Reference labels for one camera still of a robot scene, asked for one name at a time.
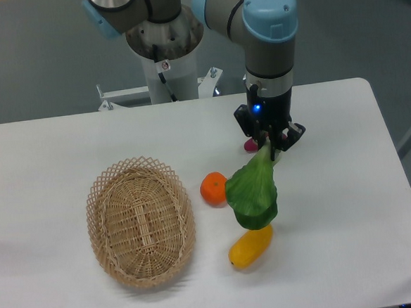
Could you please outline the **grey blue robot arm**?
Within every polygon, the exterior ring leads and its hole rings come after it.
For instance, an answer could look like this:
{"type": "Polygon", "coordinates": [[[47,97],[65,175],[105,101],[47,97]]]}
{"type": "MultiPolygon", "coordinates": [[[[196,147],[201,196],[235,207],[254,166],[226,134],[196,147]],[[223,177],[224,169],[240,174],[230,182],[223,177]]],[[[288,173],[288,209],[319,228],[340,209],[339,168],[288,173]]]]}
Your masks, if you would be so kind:
{"type": "Polygon", "coordinates": [[[272,160],[305,132],[290,115],[296,0],[83,0],[107,37],[124,36],[144,66],[155,104],[198,98],[195,54],[205,30],[244,50],[246,104],[234,116],[272,160]]]}

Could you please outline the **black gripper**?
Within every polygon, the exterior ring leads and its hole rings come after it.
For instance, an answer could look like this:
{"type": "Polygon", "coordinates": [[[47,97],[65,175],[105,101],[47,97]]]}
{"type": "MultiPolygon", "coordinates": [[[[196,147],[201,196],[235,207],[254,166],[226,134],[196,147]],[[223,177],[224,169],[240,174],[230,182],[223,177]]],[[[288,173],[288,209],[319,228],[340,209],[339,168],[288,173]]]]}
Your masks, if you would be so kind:
{"type": "Polygon", "coordinates": [[[288,151],[305,132],[305,127],[292,121],[291,90],[279,96],[264,96],[265,90],[252,84],[246,90],[246,103],[234,112],[244,135],[254,139],[260,150],[270,140],[271,161],[276,162],[281,152],[288,151]]]}

